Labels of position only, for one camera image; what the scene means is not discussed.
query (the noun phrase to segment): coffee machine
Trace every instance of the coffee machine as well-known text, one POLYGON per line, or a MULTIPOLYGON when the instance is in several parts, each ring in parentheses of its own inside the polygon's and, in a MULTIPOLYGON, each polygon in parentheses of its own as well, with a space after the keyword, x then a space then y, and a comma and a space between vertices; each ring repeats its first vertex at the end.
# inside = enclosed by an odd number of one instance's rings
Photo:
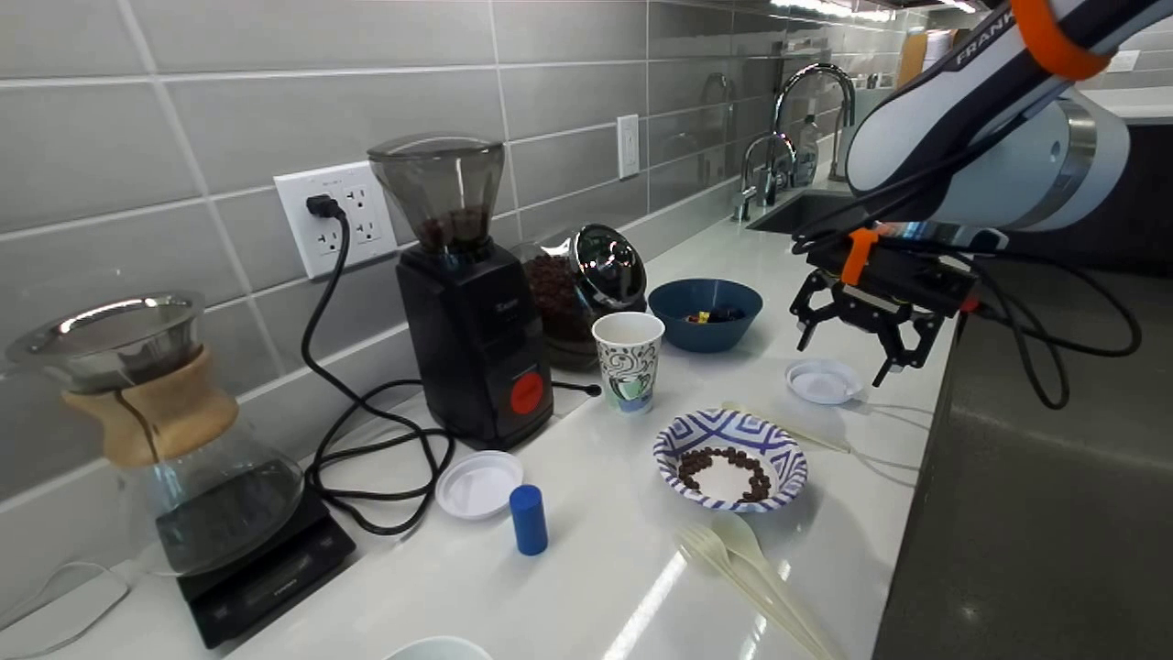
POLYGON ((503 144, 428 135, 366 156, 417 234, 400 295, 432 419, 472 448, 525 445, 552 393, 525 269, 487 234, 503 144))
POLYGON ((105 463, 145 499, 194 628, 215 651, 335 576, 355 542, 235 427, 196 311, 190 295, 122 296, 20 333, 7 361, 52 373, 98 421, 105 463))

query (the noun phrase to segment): wall outlet plate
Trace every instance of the wall outlet plate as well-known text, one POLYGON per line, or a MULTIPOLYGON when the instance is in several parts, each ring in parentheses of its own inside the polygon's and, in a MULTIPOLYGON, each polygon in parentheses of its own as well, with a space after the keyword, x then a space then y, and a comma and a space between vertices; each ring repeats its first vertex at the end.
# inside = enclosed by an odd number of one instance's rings
POLYGON ((370 172, 370 161, 273 177, 273 186, 278 186, 278 199, 295 243, 295 256, 309 279, 328 274, 342 250, 335 219, 317 219, 302 210, 302 201, 316 194, 335 199, 350 227, 350 250, 345 269, 378 262, 394 250, 388 201, 382 194, 382 184, 370 172))

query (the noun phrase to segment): white saucer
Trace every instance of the white saucer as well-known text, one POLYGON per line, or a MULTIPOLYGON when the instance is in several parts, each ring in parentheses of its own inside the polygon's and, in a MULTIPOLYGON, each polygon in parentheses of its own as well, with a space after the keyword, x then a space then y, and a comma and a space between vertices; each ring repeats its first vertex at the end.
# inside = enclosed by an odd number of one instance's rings
POLYGON ((521 474, 521 463, 504 450, 466 456, 434 485, 438 510, 458 520, 492 516, 504 510, 521 474))
POLYGON ((830 361, 791 361, 783 366, 783 381, 791 397, 817 409, 847 409, 847 405, 856 405, 863 393, 863 381, 830 361))

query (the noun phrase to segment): small blue cap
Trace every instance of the small blue cap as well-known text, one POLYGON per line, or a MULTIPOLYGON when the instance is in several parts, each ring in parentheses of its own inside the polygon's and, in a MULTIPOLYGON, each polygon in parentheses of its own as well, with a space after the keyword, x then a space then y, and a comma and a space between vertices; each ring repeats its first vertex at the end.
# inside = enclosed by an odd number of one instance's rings
POLYGON ((542 555, 546 552, 542 491, 535 485, 513 489, 509 513, 513 513, 518 555, 526 555, 526 557, 542 555))

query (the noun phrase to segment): sink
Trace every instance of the sink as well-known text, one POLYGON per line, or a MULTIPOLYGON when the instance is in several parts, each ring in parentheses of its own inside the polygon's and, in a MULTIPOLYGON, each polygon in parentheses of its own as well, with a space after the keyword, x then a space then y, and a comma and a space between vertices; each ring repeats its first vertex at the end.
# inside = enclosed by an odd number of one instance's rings
POLYGON ((777 234, 810 234, 822 227, 861 223, 863 210, 847 210, 849 201, 854 194, 847 186, 803 186, 789 190, 774 210, 763 210, 747 227, 777 234))

